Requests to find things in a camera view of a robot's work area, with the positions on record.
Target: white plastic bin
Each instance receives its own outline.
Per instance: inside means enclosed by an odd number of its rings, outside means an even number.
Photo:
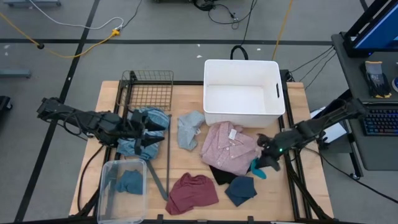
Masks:
[[[247,128],[265,128],[285,113],[276,62],[207,60],[203,86],[209,126],[230,121]]]

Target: bin handle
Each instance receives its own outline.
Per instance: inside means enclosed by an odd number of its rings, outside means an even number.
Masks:
[[[278,98],[280,97],[279,95],[279,84],[276,83],[276,95],[278,96]]]
[[[232,48],[231,50],[231,55],[229,56],[230,60],[234,59],[234,52],[236,49],[241,49],[242,53],[243,53],[243,57],[245,60],[249,60],[249,56],[248,53],[246,52],[246,50],[242,47],[242,45],[235,45],[235,47]]]

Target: white label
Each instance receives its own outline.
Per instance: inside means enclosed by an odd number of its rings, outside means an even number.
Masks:
[[[228,138],[235,140],[235,136],[236,136],[236,130],[235,129],[231,129],[231,132],[229,133]]]

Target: teal cloth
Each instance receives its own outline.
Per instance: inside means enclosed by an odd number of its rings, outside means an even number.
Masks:
[[[253,161],[251,161],[251,165],[250,165],[251,172],[254,175],[260,177],[261,179],[267,179],[266,173],[260,169],[256,169],[256,165],[257,165],[257,159],[253,159]]]
[[[129,192],[131,194],[142,195],[142,185],[142,174],[138,170],[126,170],[116,183],[116,190],[118,192]]]

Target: yellow extension cord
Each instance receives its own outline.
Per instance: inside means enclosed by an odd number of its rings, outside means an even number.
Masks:
[[[283,22],[282,22],[282,27],[280,27],[280,31],[279,31],[278,38],[277,38],[276,45],[275,45],[275,49],[274,49],[274,53],[272,53],[272,60],[275,60],[276,51],[277,51],[277,49],[278,49],[279,41],[280,41],[280,39],[282,38],[282,34],[283,34],[283,32],[284,32],[284,29],[285,29],[287,17],[288,17],[288,15],[289,15],[289,12],[292,10],[292,4],[293,4],[293,0],[290,0],[290,2],[289,2],[289,8],[287,9],[286,15],[285,15],[284,20],[283,20]],[[17,26],[15,26],[3,13],[0,12],[0,16],[1,16],[10,26],[12,26],[12,27],[13,27],[15,30],[17,30],[20,34],[22,34],[24,37],[26,37],[26,39],[30,40],[30,41],[31,41],[33,44],[35,44],[36,46],[39,46],[39,45],[40,45],[40,44],[39,44],[38,42],[36,42],[34,39],[30,38],[27,34],[25,34],[22,30],[20,30]],[[96,47],[96,46],[98,46],[98,45],[100,45],[100,44],[105,43],[105,42],[108,41],[110,38],[114,37],[115,35],[119,35],[119,34],[120,34],[120,31],[114,29],[114,30],[112,30],[112,34],[111,34],[108,38],[102,40],[101,42],[98,42],[98,43],[95,44],[95,45],[92,45],[89,49],[85,50],[84,52],[82,52],[82,53],[80,53],[80,54],[78,54],[78,55],[74,55],[74,56],[64,56],[64,55],[60,55],[60,54],[58,54],[58,53],[56,53],[56,52],[54,52],[54,51],[52,51],[52,50],[50,50],[50,49],[44,49],[44,50],[48,51],[49,53],[51,53],[51,54],[53,54],[53,55],[56,55],[56,56],[62,57],[62,58],[75,58],[75,57],[80,57],[80,56],[86,54],[87,52],[89,52],[89,51],[90,51],[91,49],[93,49],[94,47]]]
[[[276,50],[278,49],[278,45],[279,45],[279,41],[282,38],[282,33],[284,32],[285,29],[285,25],[286,25],[286,20],[287,20],[287,16],[290,13],[290,10],[292,9],[292,4],[293,4],[293,0],[290,0],[289,2],[289,8],[286,11],[286,15],[284,17],[284,21],[282,23],[282,27],[280,27],[280,31],[278,34],[278,39],[276,40],[276,45],[275,45],[275,49],[274,49],[274,53],[272,53],[272,60],[275,60],[275,55],[276,55]]]
[[[20,30],[20,28],[18,28],[17,26],[15,26],[3,13],[0,12],[0,16],[1,16],[10,26],[12,26],[12,27],[13,27],[15,30],[17,30],[20,34],[22,34],[24,37],[26,37],[26,39],[30,40],[30,41],[31,41],[33,44],[35,44],[36,46],[39,46],[39,45],[40,45],[37,41],[35,41],[35,40],[32,39],[31,37],[29,37],[27,34],[25,34],[22,30]],[[47,51],[48,53],[50,53],[50,54],[56,55],[56,56],[61,57],[61,58],[76,58],[76,57],[80,57],[80,56],[82,56],[82,55],[84,55],[84,54],[87,54],[87,52],[89,52],[89,51],[90,51],[91,49],[93,49],[94,47],[96,47],[96,46],[98,46],[98,45],[100,45],[100,44],[105,43],[105,42],[108,41],[110,38],[112,38],[112,37],[114,37],[114,36],[116,36],[116,35],[119,35],[119,34],[120,34],[120,31],[118,31],[118,30],[116,30],[116,29],[113,29],[113,30],[112,30],[112,34],[111,34],[109,37],[107,37],[106,39],[102,40],[101,42],[98,42],[97,44],[92,45],[92,46],[89,47],[87,50],[85,50],[84,52],[82,52],[82,53],[80,53],[80,54],[78,54],[78,55],[64,56],[64,55],[61,55],[61,54],[58,54],[58,53],[54,52],[54,51],[51,50],[51,49],[46,49],[46,48],[44,48],[44,50],[46,50],[46,51]]]

